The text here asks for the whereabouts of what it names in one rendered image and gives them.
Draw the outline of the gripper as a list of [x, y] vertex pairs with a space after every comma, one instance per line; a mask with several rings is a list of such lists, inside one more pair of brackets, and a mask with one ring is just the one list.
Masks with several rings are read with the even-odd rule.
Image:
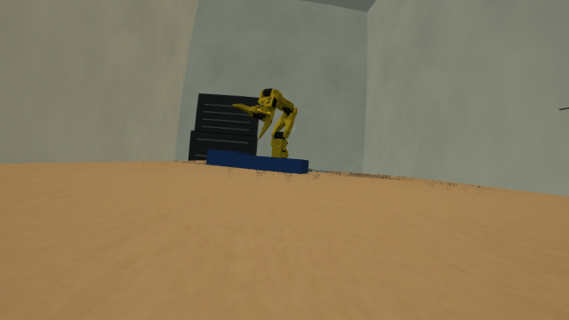
[[258, 105], [256, 105], [255, 107], [254, 106], [248, 107], [248, 106], [243, 105], [243, 104], [233, 104], [232, 106], [236, 107], [236, 108], [240, 108], [243, 111], [247, 112], [249, 114], [249, 116], [251, 116], [253, 118], [260, 119], [260, 120], [262, 120], [262, 122], [265, 122], [264, 126], [262, 127], [262, 131], [259, 135], [259, 139], [264, 134], [264, 132], [270, 127], [272, 120], [273, 120], [273, 117], [274, 117], [274, 114], [275, 114], [275, 111], [273, 111], [269, 108], [258, 106]]

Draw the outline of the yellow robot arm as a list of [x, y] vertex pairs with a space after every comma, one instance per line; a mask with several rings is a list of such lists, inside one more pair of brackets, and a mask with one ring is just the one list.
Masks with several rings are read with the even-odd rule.
[[[284, 98], [279, 90], [272, 88], [262, 90], [258, 102], [262, 107], [269, 108], [273, 111], [276, 111], [276, 108], [284, 111], [271, 133], [272, 138], [274, 138], [271, 139], [271, 157], [287, 158], [289, 154], [286, 149], [286, 145], [288, 144], [286, 139], [289, 137], [293, 128], [294, 119], [298, 113], [297, 108], [294, 108], [293, 103]], [[284, 132], [280, 132], [284, 127]]]

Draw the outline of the blue bin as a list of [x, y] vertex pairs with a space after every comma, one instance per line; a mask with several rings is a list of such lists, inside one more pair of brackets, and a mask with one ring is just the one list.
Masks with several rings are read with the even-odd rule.
[[207, 149], [206, 164], [298, 174], [309, 171], [309, 160], [249, 155], [245, 152]]

